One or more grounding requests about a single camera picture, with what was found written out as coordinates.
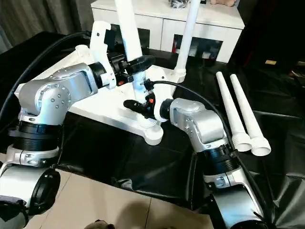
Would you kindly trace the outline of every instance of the white plastic tube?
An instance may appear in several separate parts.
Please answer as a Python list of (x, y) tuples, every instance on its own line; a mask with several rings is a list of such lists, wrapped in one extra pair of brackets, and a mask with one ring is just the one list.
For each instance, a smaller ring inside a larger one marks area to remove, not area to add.
[(189, 13), (187, 15), (186, 25), (180, 47), (180, 53), (178, 56), (177, 65), (175, 67), (175, 74), (181, 78), (179, 80), (180, 83), (184, 81), (186, 75), (185, 65), (191, 47), (194, 26), (196, 24), (197, 14), (200, 7), (200, 1), (201, 0), (191, 1)]
[(252, 148), (251, 139), (248, 134), (246, 134), (244, 130), (243, 123), (239, 117), (231, 94), (229, 92), (228, 86), (224, 80), (224, 76), (221, 72), (216, 73), (216, 78), (219, 84), (221, 96), (224, 101), (225, 111), (227, 113), (230, 128), (232, 131), (232, 141), (234, 147), (239, 152), (245, 152)]
[[(127, 61), (132, 61), (142, 56), (141, 44), (138, 29), (135, 23), (131, 0), (115, 0), (118, 12), (120, 29)], [(145, 103), (146, 91), (144, 85), (140, 85), (146, 78), (145, 72), (137, 73), (133, 76), (133, 91), (135, 99), (140, 103)]]
[(253, 114), (249, 102), (235, 74), (230, 76), (231, 82), (236, 94), (236, 98), (242, 111), (244, 123), (252, 141), (252, 153), (256, 156), (265, 156), (271, 152), (271, 147), (266, 138), (264, 138), (261, 128)]

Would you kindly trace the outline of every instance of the white plastic fixture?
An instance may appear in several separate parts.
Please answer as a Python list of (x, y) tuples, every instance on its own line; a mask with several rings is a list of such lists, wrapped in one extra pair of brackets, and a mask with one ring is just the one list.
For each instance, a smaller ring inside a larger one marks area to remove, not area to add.
[[(35, 77), (34, 80), (47, 78), (61, 68), (82, 62), (89, 65), (96, 61), (103, 61), (102, 64), (105, 64), (106, 67), (107, 64), (109, 64), (108, 59), (106, 60), (104, 56), (105, 53), (100, 52), (106, 52), (107, 50), (107, 45), (103, 43), (103, 38), (106, 29), (109, 28), (110, 24), (106, 22), (94, 22), (92, 30), (94, 40), (90, 43), (90, 49), (86, 45), (76, 46), (74, 52), (45, 70)], [(172, 70), (170, 69), (153, 65), (145, 71), (145, 74), (146, 77), (150, 78), (152, 81), (168, 80), (177, 83), (178, 78), (171, 74), (171, 72)], [(20, 84), (16, 90), (15, 94), (17, 97), (23, 85), (24, 84)], [(138, 115), (136, 112), (123, 106), (125, 100), (135, 99), (133, 89), (134, 87), (131, 83), (124, 84), (120, 87), (113, 87), (112, 85), (103, 87), (99, 89), (97, 94), (73, 104), (69, 109), (69, 112), (140, 135), (145, 139), (146, 143), (157, 145), (161, 142), (163, 136), (163, 130), (160, 127), (161, 123), (152, 119), (145, 119), (142, 115)], [(164, 87), (164, 90), (161, 90), (161, 95), (172, 95), (174, 89), (174, 86)]]
[(201, 0), (192, 0), (187, 15), (186, 25), (182, 37), (180, 52), (177, 60), (177, 65), (174, 70), (174, 74), (179, 77), (179, 83), (183, 82), (186, 75), (186, 61), (189, 55), (194, 26), (196, 24), (198, 9), (200, 7)]
[(236, 98), (242, 112), (244, 123), (252, 141), (252, 153), (256, 156), (265, 156), (271, 152), (271, 147), (266, 138), (264, 138), (261, 128), (253, 114), (249, 102), (235, 74), (230, 76), (231, 82), (236, 94)]
[(232, 131), (232, 141), (234, 147), (239, 152), (245, 152), (252, 148), (251, 139), (249, 135), (245, 132), (243, 123), (239, 117), (231, 94), (229, 92), (228, 86), (224, 80), (224, 76), (221, 72), (216, 73), (216, 78), (219, 84), (221, 96), (224, 101), (225, 111), (227, 113), (230, 128)]
[[(115, 0), (115, 5), (119, 17), (120, 29), (125, 48), (127, 61), (133, 61), (142, 56), (138, 28), (135, 23), (131, 0)], [(137, 73), (133, 76), (133, 91), (135, 99), (140, 103), (145, 103), (148, 93), (144, 85), (140, 85), (146, 78), (145, 72)]]

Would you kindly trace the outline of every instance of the black tablecloth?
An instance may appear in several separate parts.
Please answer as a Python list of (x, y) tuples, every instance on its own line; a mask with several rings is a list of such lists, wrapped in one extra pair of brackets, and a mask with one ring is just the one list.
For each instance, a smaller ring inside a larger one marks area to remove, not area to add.
[[(44, 32), (0, 55), (0, 104), (25, 67), (60, 36)], [(80, 43), (88, 41), (75, 39), (62, 45), (27, 80), (52, 66)], [(143, 52), (156, 56), (158, 66), (175, 66), (176, 54)], [(230, 73), (237, 74), (272, 148), (271, 154), (264, 158), (251, 153), (241, 154), (241, 158), (268, 200), (275, 225), (286, 229), (305, 228), (305, 115), (299, 85), (287, 75), (245, 70), (233, 63), (224, 65), (190, 57), (186, 68), (183, 84), (211, 100), (224, 114), (215, 73), (222, 71), (226, 79)], [(198, 99), (179, 88), (174, 94), (177, 97)], [(12, 142), (6, 133), (18, 112), (18, 100), (14, 99), (0, 124), (1, 152)], [(72, 113), (67, 113), (64, 128), (64, 151), (59, 168), (190, 209), (204, 203), (208, 192), (203, 185), (201, 162), (193, 154), (188, 136), (169, 122), (162, 124), (164, 136), (158, 146), (149, 146), (140, 136)]]

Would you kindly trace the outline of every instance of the tile floor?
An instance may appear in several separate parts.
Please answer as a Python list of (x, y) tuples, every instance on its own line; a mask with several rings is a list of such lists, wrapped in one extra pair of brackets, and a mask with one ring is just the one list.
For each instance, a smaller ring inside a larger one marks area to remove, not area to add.
[(97, 219), (116, 229), (213, 229), (208, 215), (58, 171), (61, 185), (55, 204), (31, 219), (25, 229), (83, 229)]

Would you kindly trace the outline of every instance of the gray curtain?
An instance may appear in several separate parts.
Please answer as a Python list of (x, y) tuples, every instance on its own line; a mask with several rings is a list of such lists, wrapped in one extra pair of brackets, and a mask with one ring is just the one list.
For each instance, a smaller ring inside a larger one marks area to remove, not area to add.
[(91, 30), (94, 0), (0, 0), (0, 25), (17, 45), (41, 31)]
[(0, 54), (11, 48), (11, 44), (0, 25)]

